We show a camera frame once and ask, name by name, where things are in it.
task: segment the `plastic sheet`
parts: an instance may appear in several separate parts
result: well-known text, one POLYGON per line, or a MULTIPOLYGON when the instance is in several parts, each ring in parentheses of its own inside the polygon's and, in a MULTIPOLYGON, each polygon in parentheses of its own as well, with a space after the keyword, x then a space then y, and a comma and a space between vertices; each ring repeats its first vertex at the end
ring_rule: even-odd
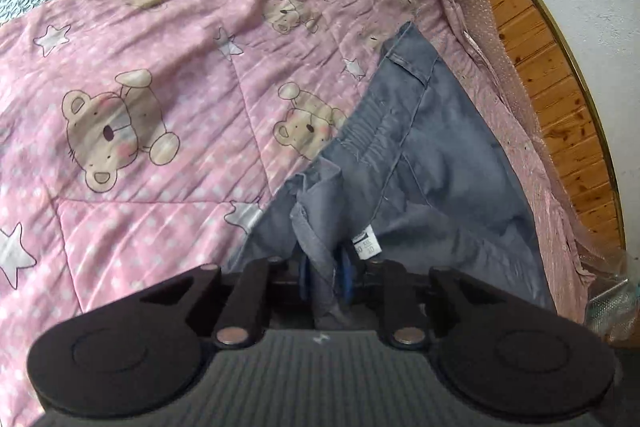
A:
POLYGON ((496 87, 502 101, 520 122, 545 165, 553 194, 568 217, 567 236, 575 238, 583 267, 596 274, 600 282, 605 282, 604 287, 613 287, 626 281, 615 291, 609 291, 600 298, 596 296, 590 300, 586 316, 588 327, 603 337, 609 337, 610 340, 622 340, 628 337, 638 315, 640 297, 637 288, 640 274, 629 272, 628 254, 624 250, 601 245, 587 227, 578 220, 551 160, 529 95, 498 37, 489 0, 456 1, 465 15, 469 35, 478 44, 497 74, 496 87))

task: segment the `white star print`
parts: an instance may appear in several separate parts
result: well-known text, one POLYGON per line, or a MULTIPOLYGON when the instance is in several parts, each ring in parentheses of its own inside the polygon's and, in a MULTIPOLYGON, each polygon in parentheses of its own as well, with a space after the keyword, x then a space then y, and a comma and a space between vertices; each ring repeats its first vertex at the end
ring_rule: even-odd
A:
POLYGON ((36 264, 36 260, 22 247, 21 238, 21 223, 15 225, 11 235, 0 230, 0 269, 14 290, 18 289, 18 270, 36 264))
POLYGON ((259 198, 252 203, 242 203, 242 201, 230 201, 233 211, 225 214, 225 221, 230 225, 236 225, 245 231, 251 232, 255 223, 262 215, 262 209, 258 206, 259 198))
POLYGON ((41 37, 33 39, 33 43, 42 48, 42 56, 46 57, 56 46, 69 42, 69 39, 67 39, 65 36, 70 29, 70 24, 63 26, 60 29, 56 28, 55 26, 49 25, 47 26, 47 33, 45 33, 41 37))
POLYGON ((224 28, 218 30, 218 38, 213 37, 216 41, 216 46, 229 62, 231 62, 231 55, 242 55, 244 53, 237 44, 234 44, 235 38, 235 35, 227 36, 224 28))
POLYGON ((360 81, 360 79, 364 76, 364 71, 360 67, 358 59, 356 58, 355 60, 347 60, 346 58, 343 58, 342 61, 344 62, 344 69, 349 71, 353 75, 353 78, 355 78, 357 81, 360 81))

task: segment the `white polka dot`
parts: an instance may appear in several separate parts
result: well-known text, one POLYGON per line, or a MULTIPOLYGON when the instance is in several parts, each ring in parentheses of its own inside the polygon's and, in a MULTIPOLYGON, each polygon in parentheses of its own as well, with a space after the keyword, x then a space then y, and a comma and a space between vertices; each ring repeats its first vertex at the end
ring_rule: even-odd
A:
POLYGON ((222 199, 226 196, 225 189, 220 186, 213 187, 212 192, 218 199, 222 199))

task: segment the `wooden wall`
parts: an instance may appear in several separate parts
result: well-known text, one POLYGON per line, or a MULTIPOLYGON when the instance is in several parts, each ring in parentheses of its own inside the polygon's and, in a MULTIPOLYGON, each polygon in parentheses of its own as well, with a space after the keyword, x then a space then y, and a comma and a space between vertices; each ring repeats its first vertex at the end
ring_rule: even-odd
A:
POLYGON ((562 49, 532 0, 490 0, 498 34, 529 93, 580 220, 621 244, 613 190, 593 119, 562 49))

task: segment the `gold trim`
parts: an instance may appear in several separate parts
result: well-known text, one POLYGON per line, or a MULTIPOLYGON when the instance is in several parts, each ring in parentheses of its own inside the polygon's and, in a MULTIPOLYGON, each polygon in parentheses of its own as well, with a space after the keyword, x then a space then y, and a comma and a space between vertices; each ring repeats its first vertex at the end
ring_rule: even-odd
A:
POLYGON ((580 66, 575 59, 569 44, 567 43, 558 23, 551 15, 549 8, 546 7, 546 4, 543 0, 531 0, 534 6, 538 9, 542 18, 545 20, 546 25, 551 30, 551 34, 556 40, 556 44, 562 50, 562 54, 566 59, 569 67, 571 68, 571 72, 573 73, 575 79, 578 82, 580 90, 582 91, 582 95, 584 97, 587 109, 591 114, 591 119, 593 120, 594 127, 596 128, 596 135, 598 136, 598 140, 600 142, 600 146, 602 147, 602 156, 604 158, 604 163, 607 166, 607 172, 609 174, 609 183, 611 184, 611 189, 613 192, 613 202, 616 207, 616 216, 618 218, 618 232, 620 233, 620 244, 622 248, 625 248, 625 226, 622 218, 622 204, 620 203, 620 193, 618 191, 618 181, 616 179, 616 173, 613 168, 613 161, 611 159, 611 153, 609 151, 609 145, 607 144, 607 138, 604 134, 604 129, 602 127, 602 122, 600 121, 600 117, 598 115, 598 111, 596 109, 595 103, 593 102, 593 98, 591 97, 591 93, 589 91, 589 87, 584 79, 584 75, 580 70, 580 66))

